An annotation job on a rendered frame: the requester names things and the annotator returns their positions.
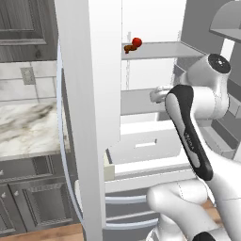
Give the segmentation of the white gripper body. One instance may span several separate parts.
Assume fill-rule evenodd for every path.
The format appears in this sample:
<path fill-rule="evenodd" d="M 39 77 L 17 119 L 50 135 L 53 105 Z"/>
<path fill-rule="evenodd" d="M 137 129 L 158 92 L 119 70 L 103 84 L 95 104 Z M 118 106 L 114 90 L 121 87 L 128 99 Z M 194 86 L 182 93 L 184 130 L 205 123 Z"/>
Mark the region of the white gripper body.
<path fill-rule="evenodd" d="M 160 104 L 165 100 L 166 95 L 171 90 L 171 87 L 157 87 L 150 92 L 150 100 L 152 103 Z"/>

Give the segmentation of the grey fridge shelf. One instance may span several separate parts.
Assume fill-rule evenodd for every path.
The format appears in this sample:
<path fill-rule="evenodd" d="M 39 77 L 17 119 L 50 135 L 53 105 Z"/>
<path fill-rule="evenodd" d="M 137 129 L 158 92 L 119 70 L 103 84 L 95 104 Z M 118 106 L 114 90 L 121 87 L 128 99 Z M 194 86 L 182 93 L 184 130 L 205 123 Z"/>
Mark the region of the grey fridge shelf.
<path fill-rule="evenodd" d="M 122 116 L 165 112 L 165 104 L 152 103 L 151 88 L 122 90 L 120 92 L 120 114 Z"/>
<path fill-rule="evenodd" d="M 128 54 L 124 50 L 121 50 L 122 60 L 196 56 L 203 56 L 203 53 L 181 41 L 144 42 L 135 51 L 130 51 Z"/>

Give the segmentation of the white fridge crisper drawer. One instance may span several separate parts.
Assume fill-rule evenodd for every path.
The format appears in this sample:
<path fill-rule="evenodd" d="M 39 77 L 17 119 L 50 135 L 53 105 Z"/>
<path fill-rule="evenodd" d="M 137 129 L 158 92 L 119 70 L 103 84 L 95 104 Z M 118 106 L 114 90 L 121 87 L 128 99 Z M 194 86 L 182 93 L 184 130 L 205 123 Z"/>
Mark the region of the white fridge crisper drawer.
<path fill-rule="evenodd" d="M 126 123 L 120 126 L 120 141 L 110 146 L 107 156 L 113 164 L 178 156 L 182 144 L 171 120 Z"/>

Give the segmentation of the brown chicken drumstick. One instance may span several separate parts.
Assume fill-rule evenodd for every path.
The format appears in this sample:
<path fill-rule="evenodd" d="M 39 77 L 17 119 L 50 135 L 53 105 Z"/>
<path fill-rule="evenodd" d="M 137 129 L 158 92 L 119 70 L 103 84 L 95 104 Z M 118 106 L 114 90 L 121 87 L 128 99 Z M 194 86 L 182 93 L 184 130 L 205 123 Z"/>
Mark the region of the brown chicken drumstick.
<path fill-rule="evenodd" d="M 124 46 L 124 51 L 125 54 L 128 54 L 130 51 L 135 51 L 137 49 L 137 47 L 135 45 L 125 45 Z"/>

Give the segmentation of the white left fridge door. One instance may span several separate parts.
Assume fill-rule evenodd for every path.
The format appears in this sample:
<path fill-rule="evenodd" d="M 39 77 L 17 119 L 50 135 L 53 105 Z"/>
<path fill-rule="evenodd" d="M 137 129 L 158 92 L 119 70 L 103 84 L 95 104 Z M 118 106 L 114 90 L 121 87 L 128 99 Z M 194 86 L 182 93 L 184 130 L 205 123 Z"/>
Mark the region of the white left fridge door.
<path fill-rule="evenodd" d="M 103 241 L 104 152 L 120 140 L 121 0 L 55 0 L 87 241 Z"/>

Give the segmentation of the white fridge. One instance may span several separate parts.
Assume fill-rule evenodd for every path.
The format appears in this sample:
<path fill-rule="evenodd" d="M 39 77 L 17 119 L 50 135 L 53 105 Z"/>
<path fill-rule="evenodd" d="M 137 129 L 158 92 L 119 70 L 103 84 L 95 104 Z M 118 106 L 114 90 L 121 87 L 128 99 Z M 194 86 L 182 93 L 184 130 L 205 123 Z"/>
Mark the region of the white fridge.
<path fill-rule="evenodd" d="M 181 41 L 186 0 L 121 0 L 121 43 L 133 38 L 144 42 Z M 171 87 L 174 63 L 179 57 L 121 60 L 120 91 Z M 120 125 L 145 121 L 168 121 L 168 113 L 120 115 Z M 113 164 L 104 152 L 105 197 L 121 196 L 155 185 L 196 179 L 183 146 L 178 156 L 127 164 Z"/>

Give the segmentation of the grey right fridge door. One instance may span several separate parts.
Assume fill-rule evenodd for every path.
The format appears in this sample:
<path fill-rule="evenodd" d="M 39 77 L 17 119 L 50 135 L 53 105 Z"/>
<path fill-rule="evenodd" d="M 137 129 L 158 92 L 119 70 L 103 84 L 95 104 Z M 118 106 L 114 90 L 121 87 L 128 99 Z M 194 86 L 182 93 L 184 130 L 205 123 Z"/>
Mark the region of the grey right fridge door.
<path fill-rule="evenodd" d="M 231 0 L 186 0 L 181 41 L 201 52 L 220 53 L 224 39 L 212 34 L 209 26 L 215 13 Z M 227 158 L 234 158 L 241 143 L 241 43 L 232 49 L 233 72 L 228 80 L 231 108 L 220 120 L 201 120 L 199 126 L 210 148 Z"/>

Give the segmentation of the white freezer drawer front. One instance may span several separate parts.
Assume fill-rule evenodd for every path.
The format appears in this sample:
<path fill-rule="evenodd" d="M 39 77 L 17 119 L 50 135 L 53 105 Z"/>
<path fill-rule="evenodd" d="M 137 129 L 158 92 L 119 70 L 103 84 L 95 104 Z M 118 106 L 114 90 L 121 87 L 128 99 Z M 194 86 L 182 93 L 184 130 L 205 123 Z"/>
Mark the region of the white freezer drawer front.
<path fill-rule="evenodd" d="M 104 241 L 185 241 L 175 223 L 179 210 L 189 211 L 190 203 L 206 200 L 206 190 L 197 179 L 155 185 L 122 192 L 123 197 L 146 196 L 143 203 L 106 204 L 106 223 L 132 223 L 158 218 L 155 226 L 135 230 L 106 230 Z"/>

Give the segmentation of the dark grey drawer front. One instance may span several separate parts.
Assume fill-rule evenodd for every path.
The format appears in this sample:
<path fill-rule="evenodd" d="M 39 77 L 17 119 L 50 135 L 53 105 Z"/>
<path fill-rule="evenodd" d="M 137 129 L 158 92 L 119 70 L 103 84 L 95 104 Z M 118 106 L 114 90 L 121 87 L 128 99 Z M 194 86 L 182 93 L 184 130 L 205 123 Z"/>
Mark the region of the dark grey drawer front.
<path fill-rule="evenodd" d="M 0 182 L 35 178 L 53 174 L 53 165 L 47 156 L 24 158 L 0 162 Z"/>

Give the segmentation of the dark grey base cupboard door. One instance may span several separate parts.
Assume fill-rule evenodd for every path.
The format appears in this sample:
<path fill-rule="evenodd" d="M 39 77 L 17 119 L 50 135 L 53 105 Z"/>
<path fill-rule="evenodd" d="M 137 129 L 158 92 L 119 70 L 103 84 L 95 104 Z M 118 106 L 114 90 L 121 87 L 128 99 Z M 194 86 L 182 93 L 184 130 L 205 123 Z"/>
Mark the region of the dark grey base cupboard door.
<path fill-rule="evenodd" d="M 28 232 L 78 222 L 64 177 L 9 185 Z"/>
<path fill-rule="evenodd" d="M 0 237 L 25 233 L 26 229 L 8 185 L 0 185 Z"/>

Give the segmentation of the grey wall socket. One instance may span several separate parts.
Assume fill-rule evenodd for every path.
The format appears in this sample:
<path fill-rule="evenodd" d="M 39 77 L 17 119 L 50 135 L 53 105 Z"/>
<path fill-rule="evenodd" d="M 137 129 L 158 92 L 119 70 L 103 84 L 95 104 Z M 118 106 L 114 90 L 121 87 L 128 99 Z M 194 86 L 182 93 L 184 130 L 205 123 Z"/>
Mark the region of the grey wall socket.
<path fill-rule="evenodd" d="M 35 85 L 35 75 L 32 67 L 21 68 L 21 74 L 25 85 Z"/>

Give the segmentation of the dark grey wall cupboard door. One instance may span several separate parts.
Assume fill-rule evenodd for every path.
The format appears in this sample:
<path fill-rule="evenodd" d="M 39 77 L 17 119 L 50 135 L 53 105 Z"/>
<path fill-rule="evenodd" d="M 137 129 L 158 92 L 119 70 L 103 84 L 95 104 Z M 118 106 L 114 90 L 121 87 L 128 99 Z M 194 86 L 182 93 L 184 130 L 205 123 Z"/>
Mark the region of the dark grey wall cupboard door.
<path fill-rule="evenodd" d="M 0 62 L 56 60 L 54 0 L 0 0 Z"/>

